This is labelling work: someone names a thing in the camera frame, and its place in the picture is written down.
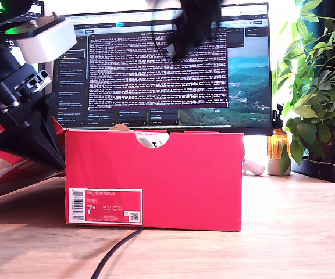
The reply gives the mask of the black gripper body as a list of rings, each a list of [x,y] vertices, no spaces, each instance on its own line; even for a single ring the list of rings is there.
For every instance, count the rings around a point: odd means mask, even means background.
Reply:
[[[19,125],[31,115],[40,115],[39,102],[51,79],[46,71],[20,65],[4,44],[0,44],[0,126]]]

